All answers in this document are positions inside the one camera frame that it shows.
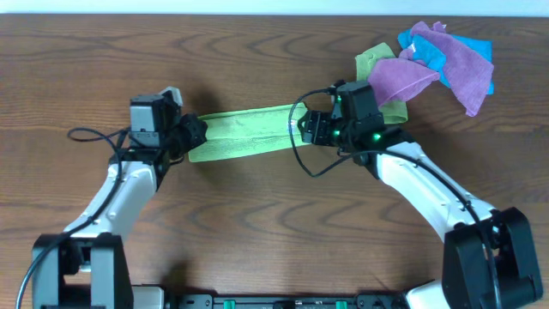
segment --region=green cloth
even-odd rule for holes
[[[199,117],[208,124],[208,141],[189,152],[189,161],[231,159],[291,148],[288,135],[291,108],[292,105],[275,106]],[[299,103],[293,112],[293,140],[296,146],[308,145],[301,142],[296,125],[306,112],[307,107],[303,103]]]
[[[379,44],[355,57],[357,64],[357,81],[365,81],[370,76],[371,70],[381,58],[394,58],[395,54],[391,48],[385,44]],[[401,124],[408,120],[408,111],[406,102],[401,100],[392,100],[379,107],[383,114],[385,124]]]

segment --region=wooden table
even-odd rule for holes
[[[354,56],[376,44],[398,53],[396,35],[420,20],[437,19],[2,15],[0,307],[12,306],[36,238],[73,221],[106,175],[106,144],[71,142],[68,129],[122,128],[131,96],[170,85],[185,112],[288,104],[353,80]],[[526,214],[549,286],[549,20],[443,21],[493,40],[496,93],[470,118],[435,82],[408,102],[404,127],[465,188]],[[335,158],[300,151],[316,170]],[[310,179],[288,149],[174,167],[125,250],[134,284],[220,294],[410,288],[440,277],[443,258],[426,221],[365,169],[346,163]]]

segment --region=wooden tabletop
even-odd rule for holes
[[[422,17],[2,15],[0,307],[11,307],[41,233],[59,233],[106,176],[103,142],[75,126],[128,125],[129,98],[181,89],[199,114],[279,106],[355,77],[354,56]],[[404,124],[450,176],[530,220],[549,286],[549,20],[444,17],[493,41],[496,93],[465,115],[439,82]],[[329,109],[326,98],[310,101]],[[314,170],[335,150],[300,149]],[[134,284],[219,294],[355,294],[441,276],[443,246],[398,192],[348,162],[310,179],[291,150],[170,170],[125,244]],[[30,306],[30,289],[27,290]],[[533,307],[549,307],[542,300]]]

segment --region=blue cloth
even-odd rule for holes
[[[398,43],[402,49],[408,48],[412,43],[415,46],[415,53],[413,54],[413,60],[423,60],[427,64],[427,67],[431,70],[435,70],[440,73],[440,82],[444,86],[450,88],[449,82],[444,76],[442,67],[446,63],[446,56],[436,48],[431,42],[422,38],[420,35],[412,36],[410,34],[411,29],[400,33],[397,37]],[[484,59],[492,62],[492,42],[484,41],[480,39],[471,39],[462,37],[459,35],[451,34],[452,37],[459,40],[467,47],[471,48],[475,52],[478,52]],[[488,88],[488,94],[494,94],[494,83],[490,82]]]

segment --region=cloth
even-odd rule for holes
[[[438,72],[401,58],[379,60],[368,77],[378,105],[390,100],[410,100],[431,82]]]
[[[379,59],[394,58],[395,54],[386,43],[381,43],[355,57],[357,66],[357,81],[366,81],[368,76]],[[406,102],[392,100],[380,106],[379,111],[383,114],[385,124],[401,124],[408,120]]]
[[[456,98],[475,116],[488,93],[493,64],[453,36],[431,30],[423,21],[415,24],[410,35],[420,35],[446,56],[443,73]]]
[[[218,112],[199,117],[208,124],[206,138],[200,147],[189,152],[189,161],[215,161],[257,155],[269,151],[291,148],[288,136],[288,114],[292,105],[250,109],[247,111]],[[293,140],[301,142],[297,120],[307,112],[299,103],[293,112]]]
[[[433,24],[432,30],[439,33],[446,33],[445,28],[443,27],[443,24],[440,21],[437,21]],[[401,45],[402,49],[404,51],[408,50],[409,46],[414,46],[414,53],[413,57],[407,57],[410,60],[418,61],[418,60],[424,60],[426,63],[428,61],[423,58],[425,54],[442,54],[443,53],[436,48],[433,44],[420,44],[418,45],[414,38],[418,37],[418,35],[412,36],[411,34],[412,29],[408,29],[407,31],[400,33],[397,37],[397,40],[399,44]],[[470,39],[466,37],[462,37],[459,35],[451,35],[454,39],[459,40],[463,44],[465,44],[467,47],[471,48],[475,52],[478,52],[484,59],[486,59],[488,62],[492,62],[492,43],[491,41],[484,41],[480,39]],[[408,50],[405,54],[402,54],[402,57],[399,56],[399,58],[403,58],[404,56],[408,56],[410,51]],[[438,73],[440,73],[440,82],[444,84],[444,86],[450,88],[450,84],[448,82],[448,79],[444,75],[444,72],[442,70],[436,70]],[[490,86],[488,87],[488,91],[486,94],[494,94],[494,83],[490,82]]]

